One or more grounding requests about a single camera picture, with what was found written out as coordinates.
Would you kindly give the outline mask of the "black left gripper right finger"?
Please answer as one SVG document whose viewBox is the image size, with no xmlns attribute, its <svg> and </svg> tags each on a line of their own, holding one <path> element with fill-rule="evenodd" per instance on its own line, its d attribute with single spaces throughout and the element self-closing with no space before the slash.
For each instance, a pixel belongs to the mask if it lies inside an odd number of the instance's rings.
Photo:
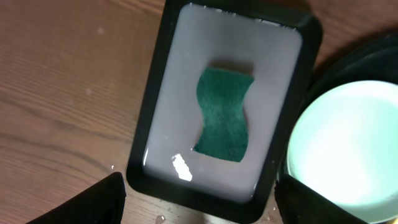
<svg viewBox="0 0 398 224">
<path fill-rule="evenodd" d="M 274 195 L 284 224 L 366 224 L 289 175 L 277 180 Z"/>
</svg>

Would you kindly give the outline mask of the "green yellow sponge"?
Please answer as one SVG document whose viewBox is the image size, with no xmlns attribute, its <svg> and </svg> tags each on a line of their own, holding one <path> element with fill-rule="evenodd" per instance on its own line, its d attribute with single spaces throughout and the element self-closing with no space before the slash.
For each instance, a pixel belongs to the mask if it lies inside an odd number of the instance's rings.
<svg viewBox="0 0 398 224">
<path fill-rule="evenodd" d="M 244 98 L 253 77 L 229 70 L 206 68 L 197 83 L 203 127 L 193 150 L 206 156 L 241 162 L 248 146 Z"/>
</svg>

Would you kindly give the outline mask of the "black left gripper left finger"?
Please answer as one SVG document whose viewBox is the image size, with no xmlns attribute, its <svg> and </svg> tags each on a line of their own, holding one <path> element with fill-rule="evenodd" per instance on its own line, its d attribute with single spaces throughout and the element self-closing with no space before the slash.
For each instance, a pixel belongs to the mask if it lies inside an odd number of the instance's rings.
<svg viewBox="0 0 398 224">
<path fill-rule="evenodd" d="M 28 224 L 120 224 L 125 199 L 122 173 L 113 172 Z"/>
</svg>

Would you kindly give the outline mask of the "light green plate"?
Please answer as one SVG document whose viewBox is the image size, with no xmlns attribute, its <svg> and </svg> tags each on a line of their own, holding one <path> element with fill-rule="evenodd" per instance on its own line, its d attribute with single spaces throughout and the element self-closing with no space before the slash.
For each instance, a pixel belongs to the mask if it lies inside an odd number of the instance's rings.
<svg viewBox="0 0 398 224">
<path fill-rule="evenodd" d="M 397 217 L 397 85 L 351 82 L 301 114 L 287 148 L 288 173 L 367 223 Z"/>
</svg>

